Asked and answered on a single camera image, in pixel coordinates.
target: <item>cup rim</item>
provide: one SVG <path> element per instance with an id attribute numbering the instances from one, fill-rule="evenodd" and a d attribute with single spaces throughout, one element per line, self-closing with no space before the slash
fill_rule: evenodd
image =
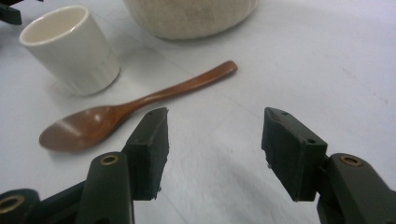
<path id="1" fill-rule="evenodd" d="M 25 40 L 25 36 L 31 31 L 31 29 L 34 29 L 35 26 L 36 26 L 37 24 L 39 24 L 39 23 L 40 23 L 42 20 L 44 20 L 45 18 L 47 18 L 47 17 L 49 17 L 49 16 L 51 16 L 51 15 L 53 15 L 53 14 L 59 13 L 59 12 L 61 12 L 61 11 L 66 11 L 66 10 L 70 10 L 70 9 L 74 9 L 74 8 L 83 9 L 85 13 L 84 13 L 83 18 L 82 18 L 78 23 L 76 23 L 74 26 L 72 26 L 70 29 L 64 31 L 63 33 L 61 33 L 61 34 L 59 34 L 59 35 L 56 35 L 56 36 L 54 36 L 54 37 L 51 37 L 51 38 L 48 38 L 48 39 L 42 40 L 42 41 L 31 42 L 31 41 L 26 41 L 26 40 Z M 57 40 L 57 39 L 61 39 L 61 38 L 63 38 L 64 36 L 68 35 L 69 33 L 73 32 L 74 30 L 76 30 L 78 27 L 80 27 L 80 26 L 82 25 L 82 23 L 84 23 L 84 21 L 86 21 L 86 20 L 88 19 L 89 16 L 90 16 L 90 11 L 89 11 L 86 7 L 84 7 L 84 6 L 79 6 L 79 5 L 61 7 L 61 8 L 52 10 L 51 12 L 48 12 L 48 13 L 46 13 L 46 14 L 40 16 L 38 19 L 36 19 L 36 20 L 32 21 L 30 24 L 28 24 L 28 25 L 22 30 L 22 32 L 21 32 L 21 34 L 20 34 L 20 42 L 21 42 L 24 46 L 26 46 L 26 47 L 33 47 L 33 46 L 40 46 L 40 45 L 48 44 L 48 43 L 53 42 L 53 41 L 55 41 L 55 40 Z"/>

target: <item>screw hole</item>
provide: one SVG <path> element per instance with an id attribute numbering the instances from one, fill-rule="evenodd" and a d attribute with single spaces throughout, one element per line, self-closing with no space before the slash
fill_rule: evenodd
<path id="1" fill-rule="evenodd" d="M 8 213 L 24 202 L 24 197 L 22 195 L 11 195 L 3 200 L 0 200 L 0 214 Z"/>
<path id="2" fill-rule="evenodd" d="M 315 141 L 314 139 L 307 139 L 306 140 L 309 144 L 315 144 L 317 141 Z"/>
<path id="3" fill-rule="evenodd" d="M 350 166 L 359 167 L 359 166 L 363 165 L 361 160 L 359 160 L 357 158 L 350 157 L 350 156 L 342 156 L 340 159 L 343 163 L 350 165 Z"/>
<path id="4" fill-rule="evenodd" d="M 103 158 L 100 160 L 100 163 L 101 163 L 102 165 L 111 165 L 111 164 L 116 163 L 118 160 L 119 160 L 119 157 L 118 157 L 118 156 L 115 156 L 115 155 L 108 155 L 108 156 L 103 157 Z"/>

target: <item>white surface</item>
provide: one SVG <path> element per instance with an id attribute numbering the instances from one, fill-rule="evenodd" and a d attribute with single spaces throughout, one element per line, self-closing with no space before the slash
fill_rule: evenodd
<path id="1" fill-rule="evenodd" d="M 90 11 L 55 9 L 30 23 L 20 42 L 75 95 L 97 93 L 120 72 L 120 63 Z"/>
<path id="2" fill-rule="evenodd" d="M 55 8 L 89 8 L 119 56 L 119 78 L 90 97 L 68 94 L 18 42 Z M 260 1 L 244 22 L 210 38 L 164 41 L 122 1 L 24 1 L 22 26 L 0 23 L 0 192 L 45 199 L 85 179 L 90 161 L 121 150 L 143 115 L 169 109 L 170 154 L 157 201 L 135 203 L 137 223 L 319 223 L 316 203 L 294 203 L 261 150 L 263 110 L 290 112 L 328 144 L 370 162 L 396 189 L 396 2 Z M 226 60 L 239 70 L 209 89 L 150 105 L 102 145 L 77 154 L 41 148 L 53 121 L 120 104 Z"/>

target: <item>ceramic cup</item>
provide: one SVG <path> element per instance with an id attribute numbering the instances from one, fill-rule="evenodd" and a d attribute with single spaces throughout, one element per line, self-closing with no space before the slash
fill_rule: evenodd
<path id="1" fill-rule="evenodd" d="M 62 7 L 33 21 L 20 42 L 76 95 L 104 89 L 120 72 L 116 55 L 82 6 Z"/>

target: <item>spoon bowl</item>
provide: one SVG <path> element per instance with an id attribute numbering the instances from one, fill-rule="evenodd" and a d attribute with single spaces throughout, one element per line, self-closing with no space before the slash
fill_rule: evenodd
<path id="1" fill-rule="evenodd" d="M 234 62 L 228 61 L 176 86 L 154 92 L 124 105 L 102 105 L 60 119 L 40 135 L 42 147 L 55 151 L 80 151 L 93 147 L 119 127 L 137 109 L 173 96 L 199 89 L 233 74 Z"/>

